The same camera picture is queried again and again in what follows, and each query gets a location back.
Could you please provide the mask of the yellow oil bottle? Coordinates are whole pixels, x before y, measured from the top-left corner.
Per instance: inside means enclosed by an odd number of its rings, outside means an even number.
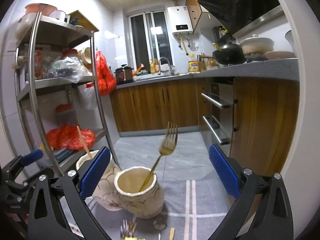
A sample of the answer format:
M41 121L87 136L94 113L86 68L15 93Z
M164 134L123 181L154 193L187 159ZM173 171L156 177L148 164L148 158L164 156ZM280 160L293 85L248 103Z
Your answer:
M195 54L189 54L189 60L188 60L188 72L193 73L193 72L199 72L200 67L199 67L199 61L197 60L197 57Z

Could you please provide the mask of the black wok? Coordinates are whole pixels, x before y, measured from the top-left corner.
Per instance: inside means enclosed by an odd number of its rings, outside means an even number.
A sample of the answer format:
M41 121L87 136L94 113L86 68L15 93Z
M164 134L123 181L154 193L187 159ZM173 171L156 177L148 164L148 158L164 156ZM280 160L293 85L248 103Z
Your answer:
M219 64L228 66L229 64L235 65L246 62L242 48L238 44L228 43L219 46L217 43L213 43L213 46L216 50L213 51L212 55Z

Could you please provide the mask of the white ceramic pot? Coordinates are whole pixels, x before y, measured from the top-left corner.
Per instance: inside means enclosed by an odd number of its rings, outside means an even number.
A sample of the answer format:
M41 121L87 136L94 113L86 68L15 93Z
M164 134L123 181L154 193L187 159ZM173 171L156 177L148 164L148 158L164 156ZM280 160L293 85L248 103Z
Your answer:
M242 40L240 47L247 61L265 61L266 53L274 50L274 41L253 34L252 37Z

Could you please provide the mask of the round wooden chopstick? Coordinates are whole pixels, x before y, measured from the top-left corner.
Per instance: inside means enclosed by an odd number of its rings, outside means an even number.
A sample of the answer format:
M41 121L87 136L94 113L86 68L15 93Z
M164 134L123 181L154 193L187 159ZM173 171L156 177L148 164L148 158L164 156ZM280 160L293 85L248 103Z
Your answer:
M136 226L137 226L137 223L131 222L131 224L130 224L130 232L131 232L131 235L132 235L132 236L133 236L134 233L135 233Z

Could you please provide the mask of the gold metal fork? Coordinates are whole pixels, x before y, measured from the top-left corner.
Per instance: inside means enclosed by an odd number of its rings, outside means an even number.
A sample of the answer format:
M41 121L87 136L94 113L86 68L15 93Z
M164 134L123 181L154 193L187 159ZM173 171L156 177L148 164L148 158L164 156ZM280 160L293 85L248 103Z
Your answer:
M142 192L146 189L149 180L153 176L153 173L160 162L161 157L166 157L174 153L177 146L177 139L178 139L178 126L168 122L168 129L165 133L164 139L159 147L159 157L157 158L156 162L154 163L151 171L145 178L143 184L141 185L139 192Z

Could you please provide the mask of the steel shelf rack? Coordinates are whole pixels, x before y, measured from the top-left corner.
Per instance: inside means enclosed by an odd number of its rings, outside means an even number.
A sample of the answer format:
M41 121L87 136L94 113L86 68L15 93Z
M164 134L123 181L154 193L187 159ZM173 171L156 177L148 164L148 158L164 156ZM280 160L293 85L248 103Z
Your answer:
M46 95L65 90L68 101L72 103L72 88L76 88L79 85L93 82L95 98L97 101L99 116L102 125L100 129L96 130L96 139L100 140L102 138L105 138L109 146L112 145L112 140L108 130L101 97L99 95L97 76L95 74L91 76L84 76L81 80L79 80L78 83L72 83L71 81L63 77L36 80L35 49L37 46L47 44L57 51L62 51L63 49L68 48L73 49L83 42L89 41L90 56L94 57L94 32L86 29L80 29L70 23L66 23L49 16L44 16L41 12L36 13L35 16L31 19L31 22L31 26L26 29L26 32L17 42L16 46L15 55L19 56L24 45L26 43L29 44L27 53L28 83L24 88L20 87L20 70L16 70L15 72L15 95L18 114L28 146L31 150L34 150L36 149L36 146L31 142L31 137L27 130L27 122L23 117L21 109L22 101L28 99L30 101L31 112L35 119L35 124L40 136L40 140L44 145L44 149L50 160L53 171L58 175L62 175L67 170L67 168L71 167L84 154L84 152L79 151L67 157L62 162L57 161L54 152L50 149L46 139L46 132L40 115L37 99L39 95Z

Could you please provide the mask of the bamboo chopstick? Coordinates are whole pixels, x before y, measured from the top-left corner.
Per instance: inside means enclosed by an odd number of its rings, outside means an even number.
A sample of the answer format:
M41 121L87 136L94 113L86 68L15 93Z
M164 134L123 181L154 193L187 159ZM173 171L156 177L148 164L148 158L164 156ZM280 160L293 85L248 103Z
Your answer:
M175 228L170 228L169 240L174 240Z

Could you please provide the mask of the yellow tulip spoon green handle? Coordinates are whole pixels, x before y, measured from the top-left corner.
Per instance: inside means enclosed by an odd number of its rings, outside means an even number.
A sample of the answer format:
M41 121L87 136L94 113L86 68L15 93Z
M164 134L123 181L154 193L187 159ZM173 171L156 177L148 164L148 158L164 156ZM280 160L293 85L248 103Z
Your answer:
M145 239L144 239L144 238L143 238L143 239L140 239L140 238L137 238L137 237L129 237L129 236L127 237L127 236L126 236L126 237L124 238L124 240L145 240Z

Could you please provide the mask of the red plastic bag lower shelf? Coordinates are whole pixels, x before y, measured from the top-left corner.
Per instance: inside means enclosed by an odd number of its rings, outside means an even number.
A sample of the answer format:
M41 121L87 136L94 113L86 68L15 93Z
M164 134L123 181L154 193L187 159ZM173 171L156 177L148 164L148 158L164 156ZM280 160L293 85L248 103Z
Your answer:
M80 129L80 131L87 147L91 148L96 141L95 133L90 129ZM64 124L60 128L52 129L46 134L46 139L48 145L53 150L67 148L81 151L85 149L80 141L79 132L76 126Z

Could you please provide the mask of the kitchen window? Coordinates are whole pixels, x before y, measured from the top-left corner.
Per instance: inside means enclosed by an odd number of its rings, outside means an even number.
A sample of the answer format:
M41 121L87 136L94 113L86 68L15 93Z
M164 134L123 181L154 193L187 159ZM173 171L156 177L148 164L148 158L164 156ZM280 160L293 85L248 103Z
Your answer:
M172 64L169 30L164 10L141 12L129 17L133 62L136 68L155 74Z

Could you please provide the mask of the silver flower-handled spoon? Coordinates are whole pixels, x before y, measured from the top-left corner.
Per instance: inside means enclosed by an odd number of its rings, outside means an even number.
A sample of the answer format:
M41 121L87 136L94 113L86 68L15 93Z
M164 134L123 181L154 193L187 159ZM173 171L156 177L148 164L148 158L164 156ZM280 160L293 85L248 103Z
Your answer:
M166 227L167 227L167 223L166 223L165 219L159 218L159 219L154 220L153 221L153 227L154 227L154 229L156 229L158 231L157 239L161 240L162 231L164 229L166 229Z

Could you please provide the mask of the grey striped table cloth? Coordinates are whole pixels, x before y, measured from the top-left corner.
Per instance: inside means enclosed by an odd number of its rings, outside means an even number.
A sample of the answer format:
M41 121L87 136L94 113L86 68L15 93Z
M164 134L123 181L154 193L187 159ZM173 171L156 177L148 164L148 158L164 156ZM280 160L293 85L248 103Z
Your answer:
M140 219L126 210L108 211L93 198L86 199L90 211L112 239L120 239L123 219L137 223L134 237L157 239L153 221L165 219L166 229L161 239L168 239L170 228L175 228L174 239L208 239L217 229L234 204L233 197L222 183L213 178L186 181L161 181L164 205L154 218Z

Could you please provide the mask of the silver metal fork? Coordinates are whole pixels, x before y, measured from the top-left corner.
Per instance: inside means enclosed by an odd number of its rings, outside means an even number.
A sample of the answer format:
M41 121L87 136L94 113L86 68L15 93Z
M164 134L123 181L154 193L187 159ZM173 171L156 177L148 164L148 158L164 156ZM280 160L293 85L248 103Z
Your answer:
M123 219L120 225L120 239L133 237L131 223Z

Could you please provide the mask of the wooden kitchen cabinets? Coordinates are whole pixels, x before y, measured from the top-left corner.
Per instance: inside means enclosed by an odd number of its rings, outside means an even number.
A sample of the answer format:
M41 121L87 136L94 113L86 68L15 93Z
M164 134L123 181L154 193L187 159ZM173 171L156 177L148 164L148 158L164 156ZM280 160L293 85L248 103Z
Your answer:
M233 79L234 127L230 157L255 173L280 172L296 127L296 81L257 77ZM184 79L116 89L111 104L120 133L198 127L206 109L201 100L205 78Z

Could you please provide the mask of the black range hood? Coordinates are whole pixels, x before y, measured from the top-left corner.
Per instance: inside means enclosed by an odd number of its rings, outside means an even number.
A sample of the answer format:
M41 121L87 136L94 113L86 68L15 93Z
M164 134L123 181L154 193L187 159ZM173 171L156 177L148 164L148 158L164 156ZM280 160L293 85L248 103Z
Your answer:
M198 0L198 3L218 21L212 29L215 40L222 35L222 29L228 35L242 35L284 14L278 0Z

